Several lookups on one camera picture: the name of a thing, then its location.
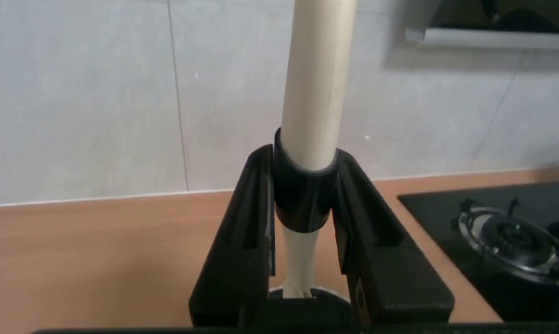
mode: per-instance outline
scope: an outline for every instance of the white tile wall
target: white tile wall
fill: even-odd
[[[559,165],[559,54],[403,44],[437,3],[359,0],[340,146],[372,178]],[[234,187],[280,126],[292,11],[0,1],[0,204]]]
[[[529,55],[475,158],[473,170],[559,167],[559,53]]]
[[[0,204],[186,190],[165,2],[0,0]]]
[[[280,126],[292,11],[201,1],[171,10],[188,187],[232,188]]]
[[[419,50],[404,22],[358,15],[340,144],[371,178],[467,171],[520,54]]]

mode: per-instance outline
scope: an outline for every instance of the stove burner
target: stove burner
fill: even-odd
[[[516,276],[559,285],[559,241],[547,230],[514,215],[519,201],[507,211],[467,199],[455,223],[469,245],[484,259]]]
[[[494,253],[523,266],[537,266],[553,254],[550,236],[517,218],[493,215],[484,222],[482,239]]]

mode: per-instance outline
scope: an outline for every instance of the kitchen counter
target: kitchen counter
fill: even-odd
[[[397,200],[397,195],[559,180],[559,170],[376,182],[455,296],[451,322],[496,313]],[[230,193],[0,207],[0,333],[39,328],[187,327],[188,300]],[[283,253],[277,228],[276,277]],[[315,282],[347,296],[331,222],[321,230]]]

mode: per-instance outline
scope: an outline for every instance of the wooden pole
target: wooden pole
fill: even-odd
[[[331,165],[337,148],[357,0],[295,0],[280,142],[300,168]],[[309,297],[319,232],[283,227],[284,298]]]

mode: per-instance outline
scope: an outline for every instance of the gas stove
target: gas stove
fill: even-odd
[[[559,182],[399,197],[505,321],[559,321]]]

